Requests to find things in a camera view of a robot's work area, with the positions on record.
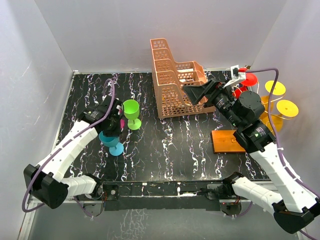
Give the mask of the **magenta plastic wine glass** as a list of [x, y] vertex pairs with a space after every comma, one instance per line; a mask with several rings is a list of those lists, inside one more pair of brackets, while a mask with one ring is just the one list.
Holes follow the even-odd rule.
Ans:
[[124, 112], [123, 112], [123, 107], [121, 106], [120, 110], [119, 110], [119, 116], [120, 116], [120, 129], [121, 132], [124, 130], [125, 128], [125, 120], [124, 120]]

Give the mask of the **blue plastic wine glass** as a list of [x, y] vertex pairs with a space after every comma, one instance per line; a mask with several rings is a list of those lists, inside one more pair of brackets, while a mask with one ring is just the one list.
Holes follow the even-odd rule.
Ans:
[[108, 148], [109, 153], [112, 156], [120, 156], [124, 152], [124, 146], [120, 142], [120, 139], [118, 136], [105, 136], [103, 132], [100, 132], [99, 140]]

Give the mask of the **green plastic wine glass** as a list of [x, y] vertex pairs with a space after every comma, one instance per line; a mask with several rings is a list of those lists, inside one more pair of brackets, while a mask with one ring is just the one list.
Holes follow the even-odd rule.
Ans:
[[138, 130], [141, 127], [140, 105], [134, 99], [128, 99], [123, 102], [124, 116], [127, 118], [127, 126], [130, 130]]

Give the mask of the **red plastic wine glass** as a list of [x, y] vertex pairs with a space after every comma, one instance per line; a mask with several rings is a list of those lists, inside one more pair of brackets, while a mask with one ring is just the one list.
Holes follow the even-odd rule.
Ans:
[[236, 99], [238, 99], [243, 92], [246, 92], [249, 90], [248, 87], [252, 87], [252, 86], [256, 85], [257, 83], [258, 83], [257, 76], [253, 73], [247, 73], [246, 79], [244, 81], [242, 81], [239, 84], [239, 86], [236, 85], [233, 87], [232, 95]]

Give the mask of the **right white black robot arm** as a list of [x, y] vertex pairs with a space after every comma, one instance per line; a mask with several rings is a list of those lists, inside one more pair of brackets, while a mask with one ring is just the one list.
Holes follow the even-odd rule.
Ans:
[[223, 180], [223, 194], [244, 197], [273, 215], [278, 225], [294, 234], [320, 214], [320, 199], [301, 181], [286, 161], [275, 136], [259, 119], [265, 107], [260, 96], [245, 91], [238, 98], [215, 79], [203, 85], [185, 85], [183, 91], [195, 105], [207, 98], [205, 108], [214, 106], [234, 127], [239, 145], [264, 169], [277, 192], [268, 190], [234, 173]]

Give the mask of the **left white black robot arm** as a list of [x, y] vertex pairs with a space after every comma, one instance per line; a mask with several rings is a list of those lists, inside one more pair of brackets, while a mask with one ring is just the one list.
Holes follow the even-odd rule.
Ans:
[[70, 165], [84, 148], [98, 136], [118, 137], [124, 128], [123, 103], [107, 96], [102, 104], [86, 108], [74, 122], [70, 132], [54, 150], [36, 165], [23, 171], [26, 193], [51, 209], [66, 199], [87, 195], [93, 200], [103, 195], [99, 178], [88, 173], [80, 177], [65, 177]]

